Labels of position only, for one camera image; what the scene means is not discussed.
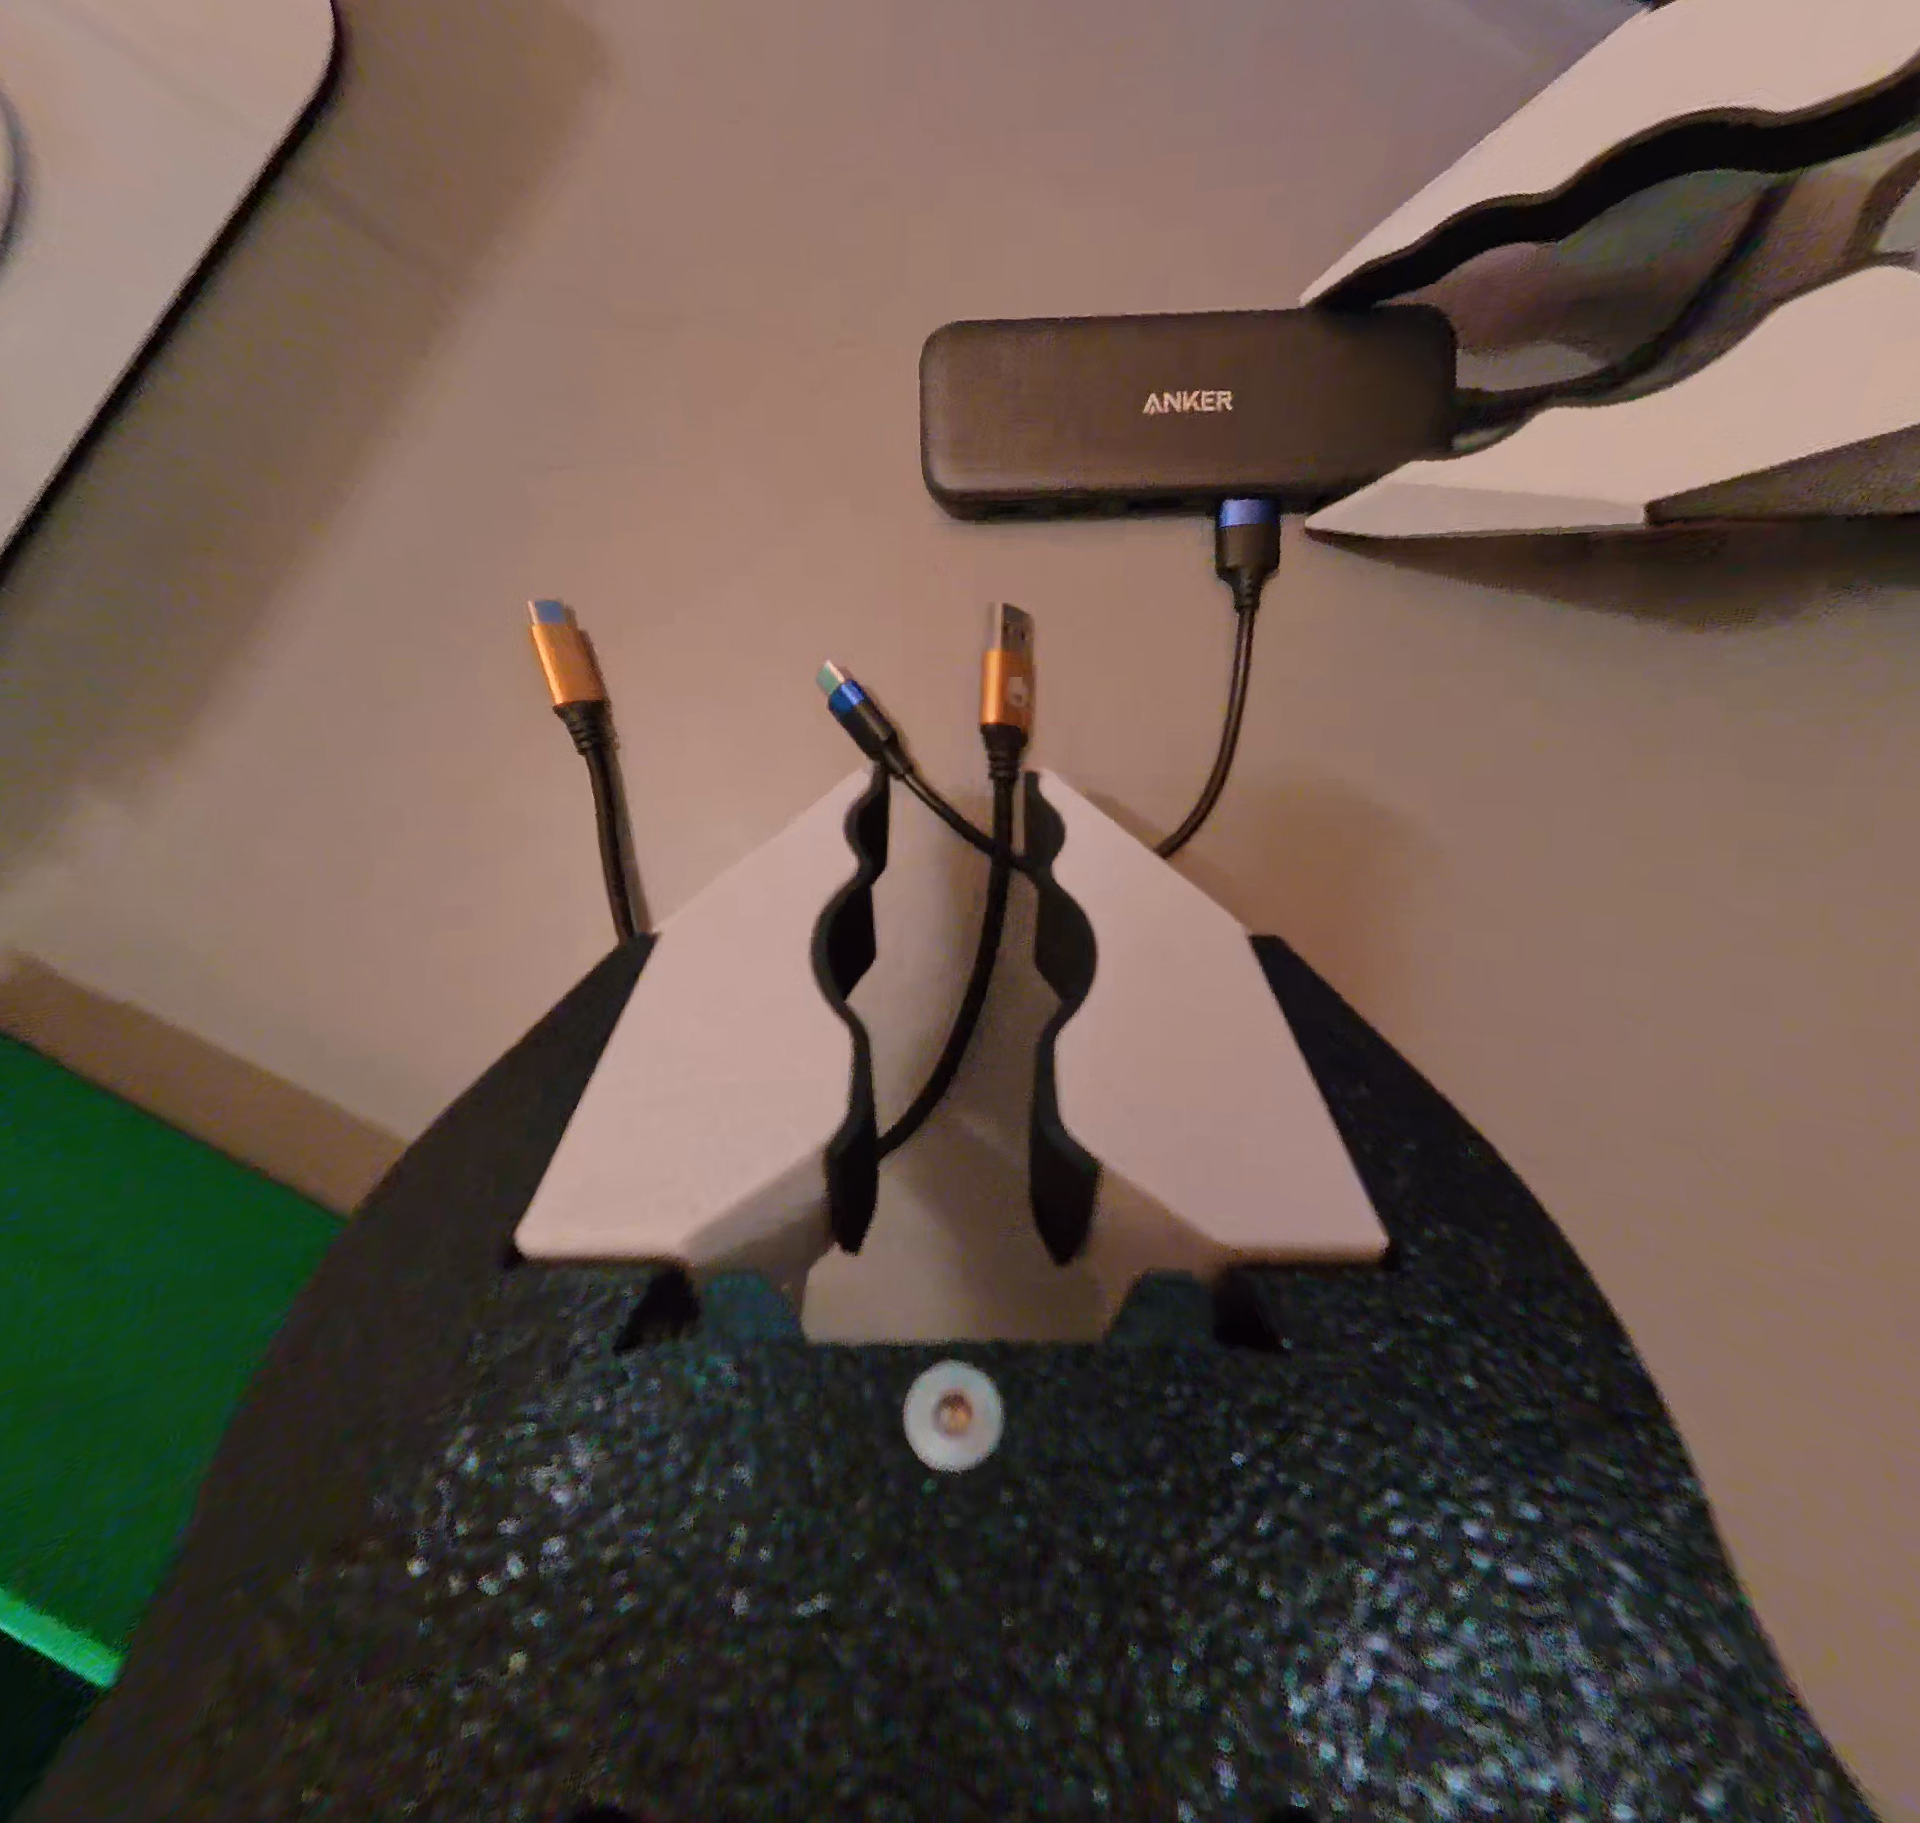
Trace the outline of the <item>black usb cable blue plugs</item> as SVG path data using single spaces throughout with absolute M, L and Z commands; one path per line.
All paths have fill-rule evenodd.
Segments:
M 1234 643 L 1229 694 L 1213 768 L 1197 800 L 1183 820 L 1156 843 L 1160 858 L 1173 858 L 1213 818 L 1226 792 L 1244 724 L 1261 601 L 1284 552 L 1284 511 L 1265 496 L 1229 496 L 1213 516 L 1213 571 L 1229 592 Z M 993 837 L 942 796 L 919 771 L 895 720 L 877 703 L 873 690 L 836 661 L 816 675 L 830 718 L 851 737 L 868 763 L 899 781 L 954 836 L 981 855 L 1009 851 L 1012 837 Z M 1037 704 L 1037 652 L 1032 617 L 1012 604 L 991 607 L 991 633 L 981 656 L 980 738 L 988 761 L 991 788 L 996 798 L 1012 800 L 1013 784 L 1031 738 Z

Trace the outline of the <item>white rounded tray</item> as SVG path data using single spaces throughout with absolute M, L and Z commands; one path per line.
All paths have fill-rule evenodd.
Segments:
M 335 72 L 332 0 L 2 0 L 2 551 Z

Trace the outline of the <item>green plastic bin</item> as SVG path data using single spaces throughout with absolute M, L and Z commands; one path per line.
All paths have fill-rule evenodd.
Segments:
M 122 1671 L 211 1459 L 346 1219 L 2 1041 L 4 1638 Z

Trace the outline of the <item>black usb hub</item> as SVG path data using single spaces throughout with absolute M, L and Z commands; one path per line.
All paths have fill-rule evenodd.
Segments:
M 1458 336 L 1420 304 L 972 318 L 918 381 L 924 485 L 957 519 L 1304 514 L 1448 448 Z

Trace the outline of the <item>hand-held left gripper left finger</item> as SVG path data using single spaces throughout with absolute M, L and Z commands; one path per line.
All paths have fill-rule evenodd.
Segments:
M 808 1272 L 877 1214 L 882 768 L 826 792 L 661 928 L 515 1244 L 544 1264 Z

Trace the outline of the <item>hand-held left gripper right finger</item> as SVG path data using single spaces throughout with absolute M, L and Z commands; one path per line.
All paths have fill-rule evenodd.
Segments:
M 1089 1272 L 1378 1266 L 1357 1163 L 1251 934 L 1052 771 L 1023 780 L 1036 1042 L 1027 1177 Z

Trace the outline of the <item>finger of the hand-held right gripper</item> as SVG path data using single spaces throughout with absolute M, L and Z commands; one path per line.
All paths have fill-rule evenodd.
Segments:
M 1880 263 L 1782 301 L 1670 388 L 1554 406 L 1310 514 L 1316 540 L 1641 534 L 1916 511 L 1918 273 Z
M 1303 293 L 1430 301 L 1471 353 L 1625 353 L 1763 195 L 1916 125 L 1916 0 L 1674 0 L 1576 59 Z

